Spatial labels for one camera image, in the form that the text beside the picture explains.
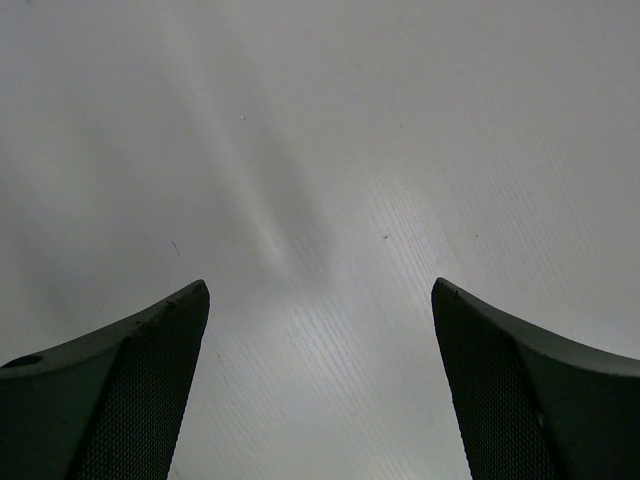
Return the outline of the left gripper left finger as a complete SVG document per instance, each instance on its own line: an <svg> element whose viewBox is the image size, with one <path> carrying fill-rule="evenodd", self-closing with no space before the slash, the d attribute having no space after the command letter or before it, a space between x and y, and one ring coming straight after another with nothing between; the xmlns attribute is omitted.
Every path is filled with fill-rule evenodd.
<svg viewBox="0 0 640 480"><path fill-rule="evenodd" d="M168 478L209 307L197 280L3 365L2 478Z"/></svg>

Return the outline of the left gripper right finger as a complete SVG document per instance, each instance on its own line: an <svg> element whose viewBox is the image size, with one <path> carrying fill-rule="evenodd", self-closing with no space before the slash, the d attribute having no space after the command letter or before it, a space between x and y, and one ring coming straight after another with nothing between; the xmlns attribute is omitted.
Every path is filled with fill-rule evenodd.
<svg viewBox="0 0 640 480"><path fill-rule="evenodd" d="M638 360L530 324L444 278L431 303L472 478L638 478Z"/></svg>

